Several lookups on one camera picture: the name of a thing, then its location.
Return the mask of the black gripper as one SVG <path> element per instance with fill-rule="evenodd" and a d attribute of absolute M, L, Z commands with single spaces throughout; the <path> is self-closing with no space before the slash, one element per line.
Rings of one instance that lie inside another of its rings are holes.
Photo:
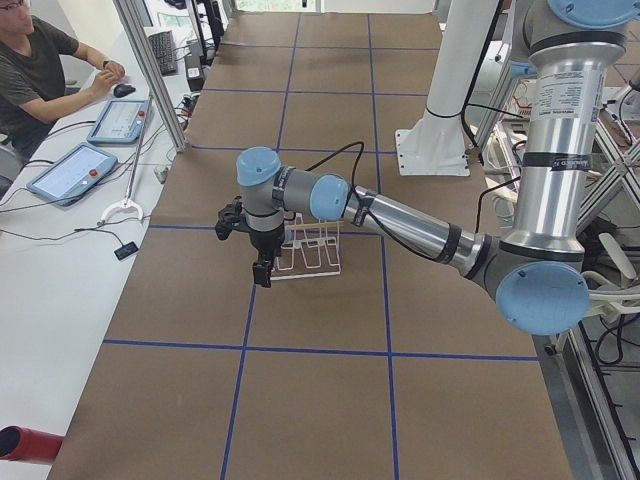
<path fill-rule="evenodd" d="M 277 227 L 270 231 L 252 229 L 249 232 L 249 238 L 251 245 L 257 250 L 259 257 L 262 258 L 262 260 L 257 260 L 252 265 L 254 284 L 263 288 L 270 288 L 273 270 L 272 261 L 281 255 L 281 247 L 284 243 L 284 228 Z"/>

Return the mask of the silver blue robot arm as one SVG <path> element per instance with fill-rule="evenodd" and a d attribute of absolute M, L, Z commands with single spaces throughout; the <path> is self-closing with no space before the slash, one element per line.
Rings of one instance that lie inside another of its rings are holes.
<path fill-rule="evenodd" d="M 449 13 L 423 116 L 395 134 L 397 170 L 387 194 L 316 167 L 282 164 L 253 147 L 237 158 L 240 194 L 218 216 L 219 237 L 246 233 L 258 256 L 253 279 L 269 286 L 287 213 L 343 220 L 456 269 L 496 302 L 504 319 L 535 334 L 561 333 L 597 313 L 634 313 L 635 287 L 590 289 L 581 270 L 578 214 L 607 69 L 625 51 L 635 1 L 519 1 L 510 56 L 536 73 L 520 165 L 514 224 L 503 237 L 444 220 L 473 209 L 460 115 L 485 52 L 496 1 L 456 1 Z"/>

